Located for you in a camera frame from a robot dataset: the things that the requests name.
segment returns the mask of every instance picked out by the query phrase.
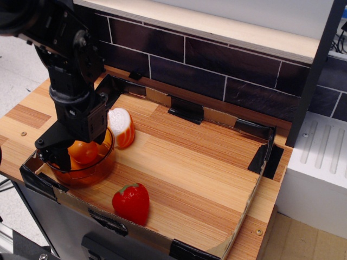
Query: gray floor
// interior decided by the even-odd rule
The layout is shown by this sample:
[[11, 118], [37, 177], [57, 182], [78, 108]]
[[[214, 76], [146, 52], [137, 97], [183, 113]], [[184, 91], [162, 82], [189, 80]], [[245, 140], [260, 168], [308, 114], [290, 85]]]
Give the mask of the gray floor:
[[[0, 117], [47, 78], [48, 72], [34, 46], [15, 37], [0, 36]], [[11, 183], [7, 183], [0, 190], [9, 186]], [[0, 192], [0, 216], [6, 226], [39, 245], [47, 245], [14, 188]]]

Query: strawberry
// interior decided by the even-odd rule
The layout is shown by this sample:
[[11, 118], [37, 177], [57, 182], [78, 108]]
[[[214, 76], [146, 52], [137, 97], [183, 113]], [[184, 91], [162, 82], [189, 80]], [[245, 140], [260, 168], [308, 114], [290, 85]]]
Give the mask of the strawberry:
[[126, 185], [114, 194], [112, 206], [119, 217], [144, 226], [148, 217], [150, 197], [142, 184]]

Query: green strawberry stem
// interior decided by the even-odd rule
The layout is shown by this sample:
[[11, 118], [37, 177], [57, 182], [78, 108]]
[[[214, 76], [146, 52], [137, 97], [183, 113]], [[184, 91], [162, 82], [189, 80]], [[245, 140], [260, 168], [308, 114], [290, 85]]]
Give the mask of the green strawberry stem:
[[123, 195], [124, 191], [129, 187], [138, 187], [139, 185], [137, 183], [131, 184], [131, 185], [125, 185], [123, 188], [121, 188], [118, 192]]

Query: wooden surface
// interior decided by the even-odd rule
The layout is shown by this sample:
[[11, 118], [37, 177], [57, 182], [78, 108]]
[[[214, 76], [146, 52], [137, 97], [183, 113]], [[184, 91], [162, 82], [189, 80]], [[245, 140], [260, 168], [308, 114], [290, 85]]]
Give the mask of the wooden surface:
[[[34, 141], [56, 120], [48, 86], [47, 81], [0, 119], [0, 171], [19, 183], [18, 169], [34, 151]], [[220, 244], [232, 234], [254, 188], [258, 175], [246, 169], [262, 142], [208, 122], [196, 126], [168, 115], [167, 108], [132, 99], [123, 95], [116, 106], [132, 114], [136, 142], [117, 151], [115, 171], [91, 188], [92, 196], [90, 189], [71, 193], [112, 212], [110, 193], [142, 182], [151, 197], [147, 228], [203, 250]], [[256, 230], [266, 231], [290, 153], [287, 148], [274, 180], [261, 181], [228, 259], [256, 258], [262, 241]]]

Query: white shelf edge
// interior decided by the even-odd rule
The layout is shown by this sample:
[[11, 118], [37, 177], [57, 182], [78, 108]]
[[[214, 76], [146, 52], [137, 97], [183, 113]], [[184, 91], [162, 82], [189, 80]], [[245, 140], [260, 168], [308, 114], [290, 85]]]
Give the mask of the white shelf edge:
[[312, 64], [319, 40], [151, 0], [74, 0], [75, 4], [199, 37]]

